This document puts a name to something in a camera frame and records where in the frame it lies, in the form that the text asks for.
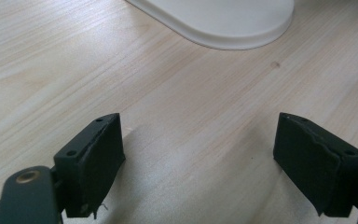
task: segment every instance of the screw hole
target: screw hole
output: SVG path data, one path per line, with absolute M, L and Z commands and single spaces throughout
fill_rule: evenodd
M 16 182 L 18 184 L 26 184 L 28 182 L 31 182 L 35 179 L 37 179 L 40 175 L 39 171 L 28 171 L 26 173 L 23 173 L 22 175 L 19 175 L 16 178 Z
M 67 153 L 66 153 L 66 155 L 67 156 L 75 156 L 75 154 L 76 154 L 76 151 L 68 151 Z
M 349 156 L 354 156 L 354 155 L 355 155 L 354 152 L 349 151 L 349 150 L 346 150 L 346 151 L 345 151 L 345 154 L 347 154 L 347 155 L 349 155 Z

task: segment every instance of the wood grain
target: wood grain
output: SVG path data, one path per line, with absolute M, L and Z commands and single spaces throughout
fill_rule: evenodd
M 0 1 L 0 193 L 91 120 L 121 113 L 127 160 L 97 220 L 355 223 L 318 217 L 272 158 L 279 112 L 358 147 L 358 1 L 296 0 L 289 30 L 207 49 L 123 0 Z

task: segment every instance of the black bracket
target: black bracket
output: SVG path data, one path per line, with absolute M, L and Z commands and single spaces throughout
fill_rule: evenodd
M 348 217 L 358 208 L 358 149 L 308 119 L 280 114 L 274 159 L 318 214 Z
M 0 200 L 0 224 L 62 223 L 68 217 L 96 217 L 125 160 L 119 114 L 94 120 L 55 156 L 51 169 L 36 166 L 7 179 Z

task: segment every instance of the white base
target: white base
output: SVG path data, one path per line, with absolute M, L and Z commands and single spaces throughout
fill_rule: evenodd
M 294 0 L 127 0 L 185 38 L 214 49 L 252 49 L 289 27 Z

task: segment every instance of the dark mark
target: dark mark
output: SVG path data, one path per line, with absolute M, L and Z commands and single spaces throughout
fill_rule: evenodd
M 280 68 L 280 67 L 281 67 L 281 64 L 278 63 L 278 62 L 272 62 L 272 63 L 271 63 L 271 67 L 272 67 L 272 68 Z
M 104 203 L 101 203 L 101 205 L 106 209 L 106 211 L 108 211 L 109 209 L 107 209 L 106 205 Z

